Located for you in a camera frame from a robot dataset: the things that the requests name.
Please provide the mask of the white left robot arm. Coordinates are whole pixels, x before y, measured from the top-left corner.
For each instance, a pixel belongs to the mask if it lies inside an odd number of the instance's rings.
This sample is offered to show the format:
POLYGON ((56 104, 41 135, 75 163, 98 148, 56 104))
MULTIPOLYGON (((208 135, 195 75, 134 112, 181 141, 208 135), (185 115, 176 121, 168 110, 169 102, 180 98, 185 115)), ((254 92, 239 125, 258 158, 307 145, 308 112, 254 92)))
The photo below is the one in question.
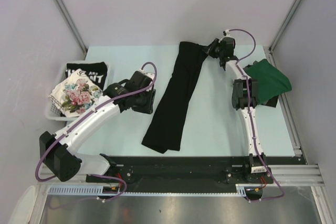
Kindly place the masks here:
POLYGON ((135 71, 130 79, 109 85, 98 101, 84 114, 55 134, 39 137, 39 166, 45 165, 61 182, 76 175, 98 175, 103 181, 115 178, 116 169, 105 154, 87 155, 78 151, 83 143, 109 119, 123 111, 151 114, 156 73, 135 71))

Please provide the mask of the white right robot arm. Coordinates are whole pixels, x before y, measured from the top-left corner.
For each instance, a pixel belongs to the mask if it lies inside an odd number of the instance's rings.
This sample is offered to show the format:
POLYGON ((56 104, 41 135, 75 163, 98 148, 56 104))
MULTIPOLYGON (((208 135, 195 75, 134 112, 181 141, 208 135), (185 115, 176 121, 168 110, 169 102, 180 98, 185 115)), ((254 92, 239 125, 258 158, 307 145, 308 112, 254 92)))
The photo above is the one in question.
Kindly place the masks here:
POLYGON ((256 126, 256 106, 258 105, 258 81, 250 77, 240 66, 234 55, 235 39, 224 33, 221 39, 214 39, 204 51, 212 58, 219 60, 219 65, 232 80, 232 107, 239 114, 244 139, 247 142, 246 163, 238 172, 237 182, 266 185, 268 175, 265 153, 258 138, 256 126))

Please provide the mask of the plain black t-shirt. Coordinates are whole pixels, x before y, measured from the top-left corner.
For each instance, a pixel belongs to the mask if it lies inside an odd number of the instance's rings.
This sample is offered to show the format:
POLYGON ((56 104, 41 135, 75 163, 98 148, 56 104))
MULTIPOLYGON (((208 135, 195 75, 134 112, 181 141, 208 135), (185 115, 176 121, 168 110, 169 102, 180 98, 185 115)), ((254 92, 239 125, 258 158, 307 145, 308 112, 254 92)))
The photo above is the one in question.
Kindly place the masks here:
POLYGON ((204 46, 186 41, 179 44, 171 78, 142 140, 143 146, 161 154, 180 150, 188 104, 206 58, 204 46))

